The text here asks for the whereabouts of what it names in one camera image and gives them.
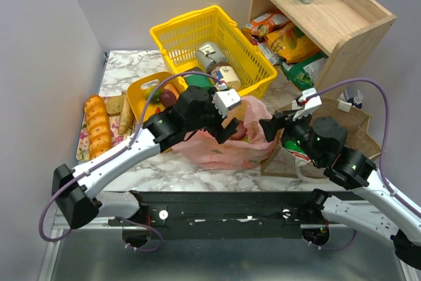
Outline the green Chuba chips bag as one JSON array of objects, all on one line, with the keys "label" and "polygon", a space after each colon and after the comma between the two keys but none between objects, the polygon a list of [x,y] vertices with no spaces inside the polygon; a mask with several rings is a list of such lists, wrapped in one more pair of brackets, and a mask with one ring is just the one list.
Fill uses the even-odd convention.
[{"label": "green Chuba chips bag", "polygon": [[282,143],[282,147],[289,151],[292,155],[303,155],[306,157],[305,152],[293,141],[288,140]]}]

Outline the pink plastic grocery bag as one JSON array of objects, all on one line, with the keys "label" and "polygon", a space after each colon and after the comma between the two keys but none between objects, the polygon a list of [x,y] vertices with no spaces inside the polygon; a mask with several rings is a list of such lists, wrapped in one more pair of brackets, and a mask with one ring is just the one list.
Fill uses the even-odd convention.
[{"label": "pink plastic grocery bag", "polygon": [[208,132],[199,131],[192,138],[172,147],[189,161],[207,170],[243,170],[258,166],[271,156],[278,140],[267,142],[260,119],[270,119],[266,105],[253,96],[241,98],[241,105],[230,111],[222,125],[236,118],[246,129],[241,140],[219,144]]}]

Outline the brown burlap tote bag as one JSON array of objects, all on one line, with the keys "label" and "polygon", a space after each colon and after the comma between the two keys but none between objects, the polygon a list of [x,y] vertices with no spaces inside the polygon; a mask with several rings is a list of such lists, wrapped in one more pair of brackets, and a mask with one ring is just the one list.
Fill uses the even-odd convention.
[{"label": "brown burlap tote bag", "polygon": [[[381,153],[381,145],[368,133],[371,116],[351,104],[330,98],[323,98],[322,105],[312,114],[316,119],[330,116],[348,131],[346,145],[365,154],[375,161]],[[298,178],[307,183],[326,183],[328,179],[322,169],[313,164],[297,166],[295,158],[279,144],[273,154],[261,164],[260,174],[283,178]]]}]

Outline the red snack bag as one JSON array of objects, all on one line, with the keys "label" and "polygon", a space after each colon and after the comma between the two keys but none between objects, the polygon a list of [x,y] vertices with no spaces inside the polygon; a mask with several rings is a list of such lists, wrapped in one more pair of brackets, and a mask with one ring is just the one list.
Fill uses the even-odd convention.
[{"label": "red snack bag", "polygon": [[298,151],[290,151],[289,153],[295,158],[295,164],[297,166],[303,166],[309,163],[313,164],[313,160],[304,153]]}]

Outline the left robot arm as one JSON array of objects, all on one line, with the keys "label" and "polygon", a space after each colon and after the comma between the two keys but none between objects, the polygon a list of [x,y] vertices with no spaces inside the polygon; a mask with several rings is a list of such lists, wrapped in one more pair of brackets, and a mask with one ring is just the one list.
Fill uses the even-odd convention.
[{"label": "left robot arm", "polygon": [[191,86],[173,106],[150,116],[138,132],[98,158],[73,169],[57,167],[52,193],[69,226],[81,228],[97,217],[132,218],[142,206],[139,194],[108,192],[105,187],[133,166],[183,142],[190,132],[206,130],[218,143],[225,142],[238,121],[222,123],[240,103],[234,89]]}]

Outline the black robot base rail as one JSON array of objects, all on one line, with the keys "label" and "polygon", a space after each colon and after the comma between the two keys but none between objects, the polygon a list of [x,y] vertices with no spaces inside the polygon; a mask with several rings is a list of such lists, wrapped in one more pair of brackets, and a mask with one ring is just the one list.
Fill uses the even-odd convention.
[{"label": "black robot base rail", "polygon": [[97,217],[122,228],[122,240],[146,248],[149,240],[301,238],[302,226],[324,226],[322,190],[313,192],[103,192],[75,189],[58,204],[71,229]]}]

